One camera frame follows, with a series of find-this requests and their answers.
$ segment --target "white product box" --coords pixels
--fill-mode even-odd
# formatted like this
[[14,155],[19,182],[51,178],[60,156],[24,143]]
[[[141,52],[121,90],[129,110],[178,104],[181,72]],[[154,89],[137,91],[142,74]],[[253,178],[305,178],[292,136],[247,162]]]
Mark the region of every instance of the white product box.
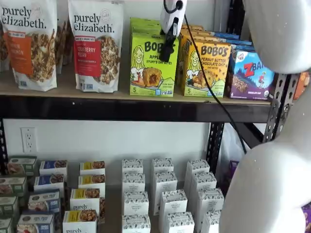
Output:
[[60,197],[64,198],[64,175],[63,174],[53,174],[45,176],[37,176],[35,178],[34,190],[55,190],[59,189]]
[[185,185],[184,185],[184,190],[187,195],[187,198],[190,198],[192,175],[195,172],[200,171],[209,172],[209,165],[206,160],[199,159],[199,160],[190,160],[187,162]]
[[216,178],[211,172],[196,172],[192,175],[189,210],[194,215],[198,198],[198,191],[207,188],[216,188]]
[[193,233],[194,221],[190,212],[168,214],[164,233]]
[[143,173],[144,163],[142,159],[123,159],[122,160],[122,173]]
[[207,212],[204,216],[201,232],[203,233],[218,233],[219,219],[221,211]]
[[122,216],[122,233],[150,233],[148,215]]
[[161,193],[177,189],[177,178],[173,171],[156,172],[154,178],[154,190],[152,194],[153,215],[159,215],[161,204]]
[[65,211],[64,233],[95,233],[97,228],[95,210]]
[[149,200],[147,192],[125,192],[122,214],[123,215],[147,215]]
[[105,161],[80,163],[80,176],[105,175]]
[[79,176],[78,188],[98,188],[100,197],[105,197],[105,175],[84,175]]
[[125,192],[144,192],[145,174],[124,173],[122,176],[122,202],[124,202]]
[[220,188],[210,188],[199,191],[197,207],[194,215],[196,232],[201,232],[204,214],[221,210],[224,205],[225,198]]
[[187,197],[184,190],[163,192],[161,195],[159,231],[164,233],[167,214],[186,212]]
[[54,233],[54,214],[21,214],[16,228],[17,232]]
[[63,174],[65,182],[67,181],[67,160],[42,161],[39,169],[40,176]]

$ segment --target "purple package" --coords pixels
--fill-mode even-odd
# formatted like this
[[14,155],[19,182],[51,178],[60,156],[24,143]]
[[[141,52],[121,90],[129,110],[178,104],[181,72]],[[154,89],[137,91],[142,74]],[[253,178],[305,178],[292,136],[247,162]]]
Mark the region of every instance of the purple package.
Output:
[[306,233],[311,233],[311,203],[302,207],[302,211],[306,218]]

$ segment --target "purely elizabeth granola bag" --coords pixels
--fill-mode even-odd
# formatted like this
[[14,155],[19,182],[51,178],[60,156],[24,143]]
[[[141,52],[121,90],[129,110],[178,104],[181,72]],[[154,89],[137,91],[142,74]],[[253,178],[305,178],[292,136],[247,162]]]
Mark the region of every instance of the purely elizabeth granola bag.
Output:
[[85,92],[118,90],[123,5],[102,0],[69,0],[74,35],[77,89]]
[[4,40],[19,88],[57,87],[54,41],[56,0],[0,0]]

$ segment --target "granola bar box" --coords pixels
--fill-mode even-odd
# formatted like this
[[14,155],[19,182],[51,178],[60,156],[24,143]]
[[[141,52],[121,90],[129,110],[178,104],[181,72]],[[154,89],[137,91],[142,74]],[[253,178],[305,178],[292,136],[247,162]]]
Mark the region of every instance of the granola bar box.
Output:
[[42,161],[40,165],[40,175],[63,174],[65,182],[67,181],[67,160]]
[[55,189],[59,189],[60,197],[63,199],[65,197],[63,174],[37,176],[35,178],[35,185],[34,185],[35,191],[55,190]]
[[[196,40],[207,83],[216,97],[222,98],[231,52],[229,43]],[[191,41],[186,43],[182,93],[185,96],[211,97],[201,70],[199,57]]]
[[148,215],[122,216],[122,233],[150,233]]
[[221,210],[224,205],[225,198],[220,188],[209,188],[199,191],[198,202],[194,215],[196,232],[201,232],[204,214],[207,211]]
[[38,174],[36,156],[12,156],[8,162],[10,175],[33,176]]
[[105,161],[80,163],[80,175],[105,175]]
[[273,90],[273,80],[274,72],[264,66],[256,52],[232,51],[226,84],[230,98],[267,100]]
[[177,65],[178,40],[169,62],[159,59],[165,36],[132,33],[130,95],[172,97]]
[[17,232],[54,233],[54,214],[24,212],[19,217]]
[[48,91],[57,87],[55,0],[0,0],[1,22],[10,63],[19,88]]
[[105,197],[105,175],[84,175],[79,176],[79,188],[98,188],[100,197]]
[[111,1],[69,0],[74,35],[76,88],[84,92],[118,90],[123,5]]
[[64,233],[95,233],[97,229],[95,210],[65,211]]

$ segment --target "red label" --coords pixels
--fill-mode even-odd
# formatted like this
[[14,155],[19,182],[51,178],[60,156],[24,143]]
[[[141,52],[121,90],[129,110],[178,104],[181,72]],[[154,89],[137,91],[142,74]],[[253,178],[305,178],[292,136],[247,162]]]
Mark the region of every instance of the red label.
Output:
[[101,75],[101,43],[95,37],[77,36],[74,40],[75,73],[85,76]]

